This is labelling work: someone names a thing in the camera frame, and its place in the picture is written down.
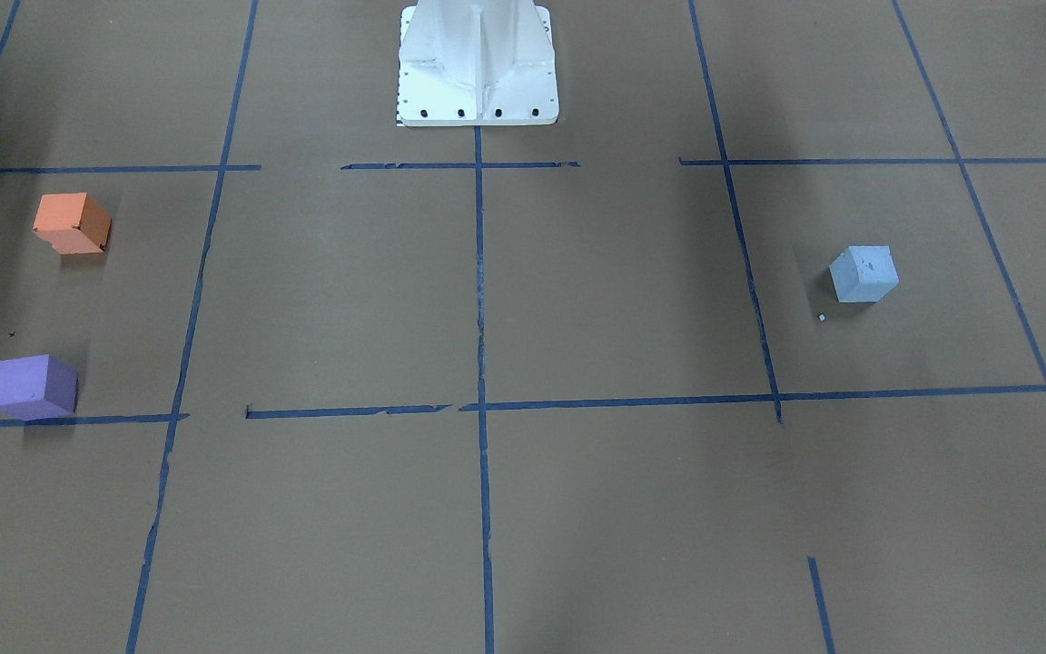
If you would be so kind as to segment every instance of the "purple cube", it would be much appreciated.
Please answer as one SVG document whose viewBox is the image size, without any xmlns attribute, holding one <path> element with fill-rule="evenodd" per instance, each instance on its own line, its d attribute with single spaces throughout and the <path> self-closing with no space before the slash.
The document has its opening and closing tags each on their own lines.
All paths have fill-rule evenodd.
<svg viewBox="0 0 1046 654">
<path fill-rule="evenodd" d="M 74 413 L 79 376 L 49 354 L 0 361 L 0 410 L 18 420 Z"/>
</svg>

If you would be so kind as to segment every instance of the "orange cube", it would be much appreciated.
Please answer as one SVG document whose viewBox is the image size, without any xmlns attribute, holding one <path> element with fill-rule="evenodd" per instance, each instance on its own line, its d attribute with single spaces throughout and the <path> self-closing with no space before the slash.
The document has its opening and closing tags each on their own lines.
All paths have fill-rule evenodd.
<svg viewBox="0 0 1046 654">
<path fill-rule="evenodd" d="M 38 200 L 33 230 L 61 255 L 101 252 L 112 217 L 87 194 L 52 194 Z"/>
</svg>

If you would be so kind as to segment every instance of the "white metal bracket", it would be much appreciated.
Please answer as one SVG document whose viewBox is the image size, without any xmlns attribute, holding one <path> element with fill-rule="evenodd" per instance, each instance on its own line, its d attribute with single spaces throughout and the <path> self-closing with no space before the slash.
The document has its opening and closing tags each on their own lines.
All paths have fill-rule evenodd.
<svg viewBox="0 0 1046 654">
<path fill-rule="evenodd" d="M 403 12 L 397 122 L 551 125 L 551 13 L 532 0 L 418 0 Z"/>
</svg>

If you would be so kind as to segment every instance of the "cube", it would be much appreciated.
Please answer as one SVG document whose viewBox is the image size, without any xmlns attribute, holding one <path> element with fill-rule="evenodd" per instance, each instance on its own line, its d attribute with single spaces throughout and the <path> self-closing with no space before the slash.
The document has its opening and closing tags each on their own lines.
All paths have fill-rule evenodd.
<svg viewBox="0 0 1046 654">
<path fill-rule="evenodd" d="M 877 302 L 899 285 L 887 245 L 850 245 L 829 265 L 839 302 Z"/>
<path fill-rule="evenodd" d="M 18 420 L 74 413 L 79 376 L 49 354 L 0 361 L 0 410 Z"/>
<path fill-rule="evenodd" d="M 32 229 L 61 255 L 82 255 L 107 249 L 112 217 L 87 194 L 50 194 L 38 200 Z"/>
</svg>

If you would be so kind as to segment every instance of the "foam block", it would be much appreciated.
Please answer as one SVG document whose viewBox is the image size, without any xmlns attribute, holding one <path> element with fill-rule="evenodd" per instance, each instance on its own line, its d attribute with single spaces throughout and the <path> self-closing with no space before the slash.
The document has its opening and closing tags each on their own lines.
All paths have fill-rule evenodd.
<svg viewBox="0 0 1046 654">
<path fill-rule="evenodd" d="M 79 376 L 49 354 L 0 361 L 0 410 L 18 420 L 74 413 Z"/>
<path fill-rule="evenodd" d="M 850 245 L 829 265 L 839 302 L 877 302 L 899 285 L 887 245 Z"/>
<path fill-rule="evenodd" d="M 112 217 L 87 194 L 50 194 L 38 200 L 32 229 L 61 255 L 82 255 L 107 249 Z"/>
</svg>

